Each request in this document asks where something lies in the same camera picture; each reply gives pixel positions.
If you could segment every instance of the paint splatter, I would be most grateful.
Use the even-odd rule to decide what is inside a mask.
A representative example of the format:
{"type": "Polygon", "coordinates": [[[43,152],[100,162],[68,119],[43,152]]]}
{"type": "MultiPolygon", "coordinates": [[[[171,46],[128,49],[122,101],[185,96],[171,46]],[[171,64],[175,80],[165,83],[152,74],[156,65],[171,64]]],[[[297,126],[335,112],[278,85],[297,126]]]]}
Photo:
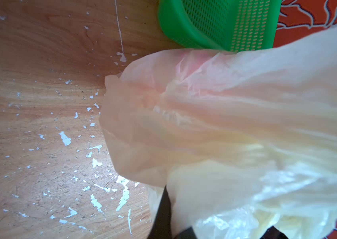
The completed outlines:
{"type": "Polygon", "coordinates": [[[101,186],[99,186],[98,184],[94,184],[94,186],[99,187],[100,189],[103,189],[103,190],[105,190],[106,192],[110,192],[110,188],[109,188],[109,187],[101,187],[101,186]]]}
{"type": "Polygon", "coordinates": [[[91,203],[93,204],[93,207],[98,208],[98,211],[103,213],[101,210],[102,205],[97,201],[97,199],[95,199],[93,194],[91,194],[90,199],[91,199],[91,203]]]}
{"type": "Polygon", "coordinates": [[[100,162],[98,162],[96,159],[93,159],[93,167],[95,167],[95,166],[102,166],[103,165],[103,163],[100,163],[100,162]]]}
{"type": "Polygon", "coordinates": [[[131,214],[131,208],[129,209],[129,213],[127,214],[127,220],[128,220],[128,222],[129,222],[130,234],[132,235],[132,233],[131,233],[131,227],[130,227],[130,221],[131,221],[131,219],[130,219],[130,214],[131,214]]]}
{"type": "Polygon", "coordinates": [[[20,212],[19,212],[19,214],[20,214],[21,216],[23,216],[23,217],[29,217],[29,216],[27,216],[25,213],[20,213],[20,212]]]}
{"type": "Polygon", "coordinates": [[[97,145],[97,146],[94,146],[94,147],[89,147],[90,150],[92,150],[94,148],[97,148],[98,152],[99,152],[99,150],[102,148],[102,145],[97,145]]]}
{"type": "Polygon", "coordinates": [[[59,135],[61,136],[62,142],[65,144],[65,146],[70,145],[71,143],[71,138],[68,138],[63,131],[61,131],[61,133],[59,133],[59,135]]]}
{"type": "Polygon", "coordinates": [[[70,210],[70,215],[69,215],[69,216],[66,216],[65,218],[71,217],[71,216],[74,216],[74,215],[77,215],[77,214],[78,214],[77,211],[71,209],[70,207],[69,207],[69,210],[70,210]]]}
{"type": "Polygon", "coordinates": [[[129,189],[128,187],[126,186],[126,184],[129,182],[128,179],[125,179],[124,177],[118,175],[118,179],[116,181],[117,183],[120,183],[124,186],[124,189],[123,189],[123,195],[119,201],[119,206],[117,207],[116,211],[119,211],[123,205],[125,205],[127,203],[127,200],[129,199],[129,189]]]}

